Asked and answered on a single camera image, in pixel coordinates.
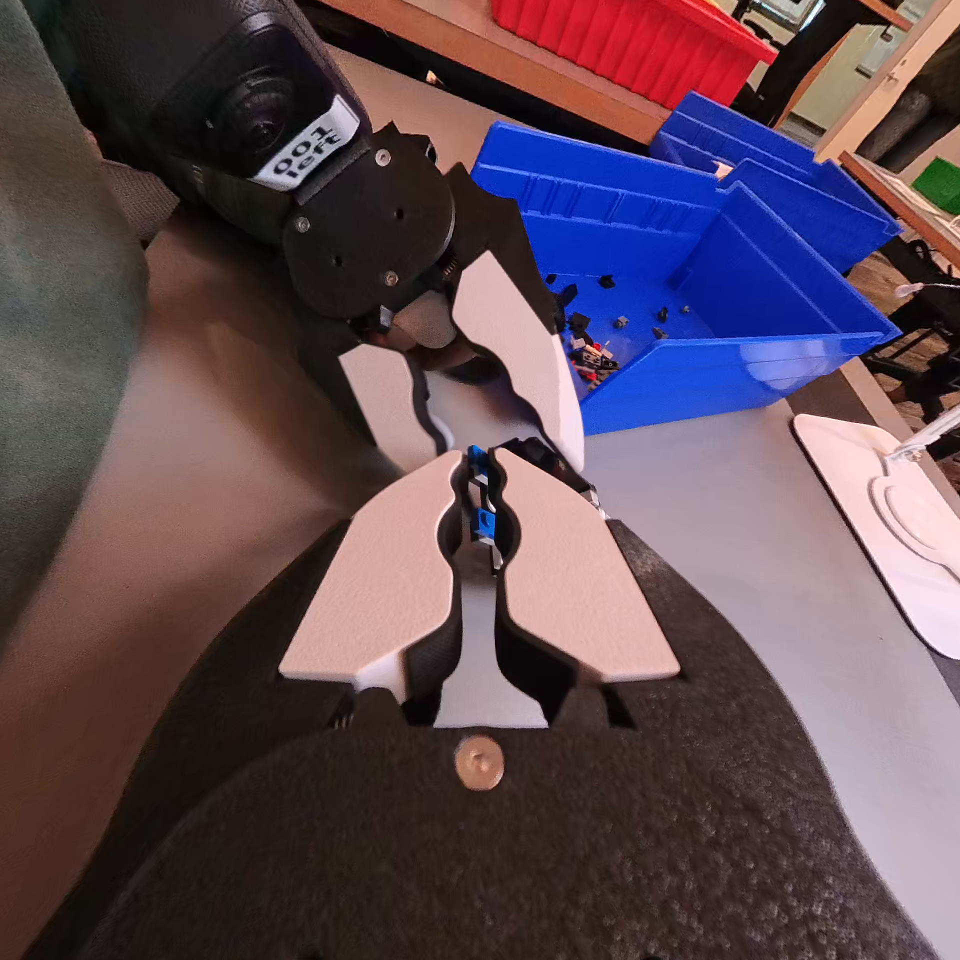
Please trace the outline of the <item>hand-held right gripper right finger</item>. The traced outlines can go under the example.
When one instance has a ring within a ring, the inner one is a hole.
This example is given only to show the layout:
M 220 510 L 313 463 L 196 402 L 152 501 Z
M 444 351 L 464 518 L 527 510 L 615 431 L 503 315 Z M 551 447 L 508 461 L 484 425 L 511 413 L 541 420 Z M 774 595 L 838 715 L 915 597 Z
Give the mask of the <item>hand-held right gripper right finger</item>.
M 673 680 L 681 664 L 609 519 L 573 489 L 491 449 L 490 492 L 514 540 L 496 578 L 495 650 L 506 679 L 558 713 L 575 688 Z

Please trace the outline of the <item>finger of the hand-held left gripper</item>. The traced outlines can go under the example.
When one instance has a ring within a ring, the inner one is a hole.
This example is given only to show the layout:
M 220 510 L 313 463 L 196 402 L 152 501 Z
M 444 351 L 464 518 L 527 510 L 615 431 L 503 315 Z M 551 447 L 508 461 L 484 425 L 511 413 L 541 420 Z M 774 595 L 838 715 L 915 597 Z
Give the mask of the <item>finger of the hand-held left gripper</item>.
M 404 353 L 360 343 L 341 354 L 339 364 L 374 445 L 400 472 L 450 451 L 449 431 L 428 409 L 426 378 Z
M 492 251 L 462 270 L 451 321 L 467 342 L 503 366 L 510 390 L 532 410 L 542 436 L 582 473 L 584 426 L 561 338 L 547 330 Z

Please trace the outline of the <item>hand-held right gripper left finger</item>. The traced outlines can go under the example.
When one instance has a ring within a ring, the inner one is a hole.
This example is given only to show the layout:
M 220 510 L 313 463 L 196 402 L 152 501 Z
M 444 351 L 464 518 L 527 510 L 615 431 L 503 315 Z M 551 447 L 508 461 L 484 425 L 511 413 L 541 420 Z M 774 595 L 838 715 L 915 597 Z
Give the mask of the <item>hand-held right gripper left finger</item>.
M 357 510 L 282 655 L 283 678 L 389 690 L 404 704 L 450 676 L 465 468 L 461 451 L 444 453 Z

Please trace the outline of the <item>small lego bricks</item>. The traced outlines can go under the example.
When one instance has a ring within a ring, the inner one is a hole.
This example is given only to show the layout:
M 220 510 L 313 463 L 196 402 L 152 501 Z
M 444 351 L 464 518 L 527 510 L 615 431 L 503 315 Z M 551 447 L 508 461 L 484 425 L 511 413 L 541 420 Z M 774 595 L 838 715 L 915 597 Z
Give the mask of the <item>small lego bricks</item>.
M 714 337 L 693 307 L 662 281 L 624 272 L 548 273 L 544 281 L 581 391 L 593 391 L 658 344 Z

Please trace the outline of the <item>partly built lego car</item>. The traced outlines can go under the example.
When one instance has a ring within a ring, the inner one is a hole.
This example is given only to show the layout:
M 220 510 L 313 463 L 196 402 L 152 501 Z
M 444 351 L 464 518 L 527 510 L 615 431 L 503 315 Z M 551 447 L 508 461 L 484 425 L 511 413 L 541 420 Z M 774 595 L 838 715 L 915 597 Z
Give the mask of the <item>partly built lego car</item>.
M 604 520 L 608 518 L 595 486 L 540 438 L 511 438 L 501 443 L 496 449 L 509 451 L 525 463 L 553 477 L 587 500 Z

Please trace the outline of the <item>long blue lego plate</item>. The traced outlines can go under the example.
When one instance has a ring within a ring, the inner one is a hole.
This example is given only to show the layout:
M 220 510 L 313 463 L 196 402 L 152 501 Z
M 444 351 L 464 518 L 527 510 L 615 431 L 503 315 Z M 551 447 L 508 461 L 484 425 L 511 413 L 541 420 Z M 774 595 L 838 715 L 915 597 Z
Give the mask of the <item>long blue lego plate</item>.
M 466 448 L 465 457 L 467 532 L 473 546 L 486 549 L 490 575 L 498 578 L 514 546 L 516 531 L 509 514 L 499 517 L 496 498 L 491 493 L 488 450 L 472 443 Z

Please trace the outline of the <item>blue plastic bin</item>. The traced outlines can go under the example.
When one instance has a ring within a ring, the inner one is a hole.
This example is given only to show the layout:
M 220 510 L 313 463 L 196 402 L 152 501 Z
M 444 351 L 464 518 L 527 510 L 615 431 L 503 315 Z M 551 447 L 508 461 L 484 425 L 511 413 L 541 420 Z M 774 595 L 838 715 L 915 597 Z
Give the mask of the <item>blue plastic bin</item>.
M 517 202 L 566 353 L 611 354 L 567 361 L 586 435 L 766 407 L 895 337 L 751 186 L 502 122 L 471 175 Z
M 834 161 L 696 92 L 649 145 L 654 159 L 746 186 L 844 274 L 902 234 L 898 220 Z

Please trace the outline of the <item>neighbouring wooden desk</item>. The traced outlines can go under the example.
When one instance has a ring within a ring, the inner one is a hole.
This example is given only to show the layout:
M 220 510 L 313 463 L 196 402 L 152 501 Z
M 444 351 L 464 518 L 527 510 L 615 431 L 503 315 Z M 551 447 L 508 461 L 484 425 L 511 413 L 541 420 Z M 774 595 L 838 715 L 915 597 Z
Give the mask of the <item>neighbouring wooden desk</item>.
M 650 143 L 670 115 L 669 108 L 500 28 L 490 2 L 323 5 L 630 141 Z

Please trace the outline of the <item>white book stand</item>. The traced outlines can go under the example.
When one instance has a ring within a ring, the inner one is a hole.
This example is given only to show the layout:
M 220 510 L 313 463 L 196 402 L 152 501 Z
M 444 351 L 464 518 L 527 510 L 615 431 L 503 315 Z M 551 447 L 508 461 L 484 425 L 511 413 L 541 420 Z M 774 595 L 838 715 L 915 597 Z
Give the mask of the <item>white book stand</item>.
M 796 414 L 791 428 L 917 637 L 959 659 L 959 519 L 920 466 L 955 406 L 898 441 L 879 426 Z

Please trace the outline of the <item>person's green sweatshirt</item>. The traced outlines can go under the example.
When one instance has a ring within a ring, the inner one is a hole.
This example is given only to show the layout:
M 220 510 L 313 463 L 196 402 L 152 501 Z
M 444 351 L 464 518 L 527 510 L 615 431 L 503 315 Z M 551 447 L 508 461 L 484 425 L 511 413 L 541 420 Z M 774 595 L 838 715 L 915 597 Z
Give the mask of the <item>person's green sweatshirt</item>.
M 146 259 L 27 6 L 1 14 L 2 644 L 112 432 Z

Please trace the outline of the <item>red plastic bin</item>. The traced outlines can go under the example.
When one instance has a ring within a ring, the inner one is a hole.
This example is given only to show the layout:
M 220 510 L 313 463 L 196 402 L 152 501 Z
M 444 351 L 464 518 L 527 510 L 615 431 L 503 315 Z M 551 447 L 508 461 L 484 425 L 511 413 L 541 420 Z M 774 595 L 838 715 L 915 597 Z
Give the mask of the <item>red plastic bin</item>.
M 690 92 L 729 106 L 778 51 L 712 2 L 492 1 L 493 21 L 668 110 Z

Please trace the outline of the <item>brown wooden desk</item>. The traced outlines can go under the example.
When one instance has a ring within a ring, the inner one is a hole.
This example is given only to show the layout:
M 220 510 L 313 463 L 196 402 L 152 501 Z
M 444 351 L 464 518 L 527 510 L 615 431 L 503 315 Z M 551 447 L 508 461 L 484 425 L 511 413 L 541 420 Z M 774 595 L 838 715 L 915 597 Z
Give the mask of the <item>brown wooden desk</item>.
M 843 151 L 839 162 L 861 186 L 909 231 L 917 234 L 932 252 L 942 256 L 955 270 L 959 269 L 958 217 L 935 206 L 898 176 L 855 153 Z

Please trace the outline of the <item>green plastic bin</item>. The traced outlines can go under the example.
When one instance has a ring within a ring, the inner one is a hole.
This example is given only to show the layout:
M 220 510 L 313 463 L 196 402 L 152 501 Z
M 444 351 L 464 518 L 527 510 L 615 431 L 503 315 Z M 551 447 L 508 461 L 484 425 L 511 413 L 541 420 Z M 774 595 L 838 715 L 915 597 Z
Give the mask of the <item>green plastic bin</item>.
M 910 186 L 937 209 L 958 216 L 959 177 L 959 166 L 938 155 L 920 172 Z

